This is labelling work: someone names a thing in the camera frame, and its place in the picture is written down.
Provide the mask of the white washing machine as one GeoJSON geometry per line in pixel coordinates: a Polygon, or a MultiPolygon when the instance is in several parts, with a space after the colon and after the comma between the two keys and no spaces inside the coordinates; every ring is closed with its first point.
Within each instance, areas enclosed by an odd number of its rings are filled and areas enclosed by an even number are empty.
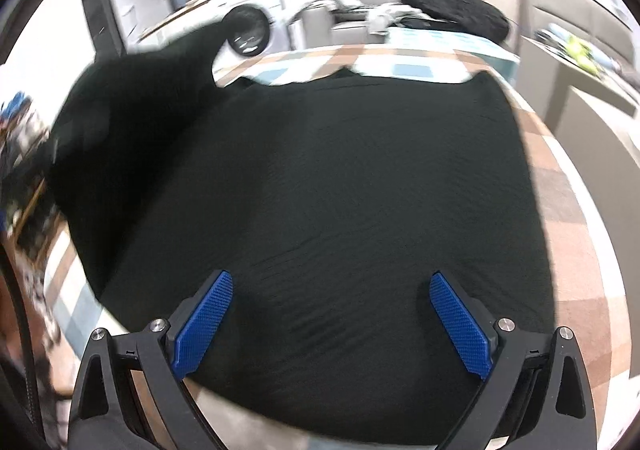
{"type": "Polygon", "coordinates": [[[208,20],[230,21],[216,66],[292,49],[281,0],[211,0],[206,7],[208,20]]]}

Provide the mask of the green toy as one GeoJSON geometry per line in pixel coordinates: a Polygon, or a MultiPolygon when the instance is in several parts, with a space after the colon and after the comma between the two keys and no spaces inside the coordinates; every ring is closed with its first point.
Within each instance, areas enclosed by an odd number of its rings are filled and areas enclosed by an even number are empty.
{"type": "Polygon", "coordinates": [[[601,76],[601,70],[592,58],[589,47],[578,37],[570,36],[563,46],[564,52],[579,69],[595,76],[601,76]]]}

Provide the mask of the shoe rack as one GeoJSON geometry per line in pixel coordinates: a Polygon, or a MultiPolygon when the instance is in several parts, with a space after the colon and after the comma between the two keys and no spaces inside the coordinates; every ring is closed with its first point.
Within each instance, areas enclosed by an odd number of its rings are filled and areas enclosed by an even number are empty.
{"type": "Polygon", "coordinates": [[[32,268],[43,270],[63,219],[47,187],[49,129],[17,92],[1,105],[1,233],[32,268]]]}

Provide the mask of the black quilted jacket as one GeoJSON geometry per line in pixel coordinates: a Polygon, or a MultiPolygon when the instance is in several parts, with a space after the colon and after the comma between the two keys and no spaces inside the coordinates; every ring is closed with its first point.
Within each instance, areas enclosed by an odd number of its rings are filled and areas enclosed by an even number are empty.
{"type": "Polygon", "coordinates": [[[482,36],[496,44],[503,43],[510,33],[510,21],[486,0],[399,1],[433,19],[451,22],[462,32],[482,36]]]}

